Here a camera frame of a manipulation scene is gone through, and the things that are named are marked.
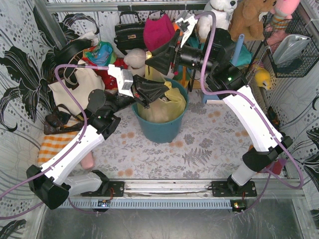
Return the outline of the yellow trash bag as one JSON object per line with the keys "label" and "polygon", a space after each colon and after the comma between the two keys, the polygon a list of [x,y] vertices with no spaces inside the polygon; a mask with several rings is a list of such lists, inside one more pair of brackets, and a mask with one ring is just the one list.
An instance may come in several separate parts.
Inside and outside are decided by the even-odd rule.
{"label": "yellow trash bag", "polygon": [[150,104],[150,107],[144,108],[141,104],[137,104],[138,115],[149,122],[166,123],[178,118],[186,108],[186,100],[182,96],[180,89],[174,87],[172,83],[168,83],[168,79],[172,79],[174,74],[169,69],[168,74],[164,75],[155,68],[145,66],[145,78],[156,82],[164,83],[169,87],[167,93]]}

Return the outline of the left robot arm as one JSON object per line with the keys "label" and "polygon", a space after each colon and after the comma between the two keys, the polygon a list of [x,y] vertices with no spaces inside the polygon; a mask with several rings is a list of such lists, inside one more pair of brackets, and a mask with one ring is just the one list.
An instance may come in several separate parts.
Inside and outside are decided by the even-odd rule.
{"label": "left robot arm", "polygon": [[134,103],[148,108],[150,103],[164,97],[171,88],[169,81],[156,82],[135,75],[127,93],[112,94],[105,90],[93,90],[88,96],[87,105],[91,116],[78,135],[51,160],[27,169],[30,190],[52,210],[73,195],[113,195],[109,178],[99,170],[76,177],[69,174],[89,152],[116,130],[121,121],[115,115],[116,112]]}

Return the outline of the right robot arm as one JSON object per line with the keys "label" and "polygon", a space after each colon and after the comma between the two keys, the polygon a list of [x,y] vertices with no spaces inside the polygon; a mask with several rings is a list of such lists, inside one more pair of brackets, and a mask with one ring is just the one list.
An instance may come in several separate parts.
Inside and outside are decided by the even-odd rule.
{"label": "right robot arm", "polygon": [[235,42],[227,30],[211,30],[204,49],[183,44],[178,30],[173,38],[151,52],[146,65],[167,74],[171,66],[185,66],[207,73],[201,76],[201,86],[208,84],[208,95],[216,95],[238,117],[250,136],[253,147],[243,156],[242,164],[220,185],[214,185],[214,196],[256,196],[251,179],[268,170],[279,154],[292,145],[289,136],[278,132],[257,104],[242,72],[230,62]]}

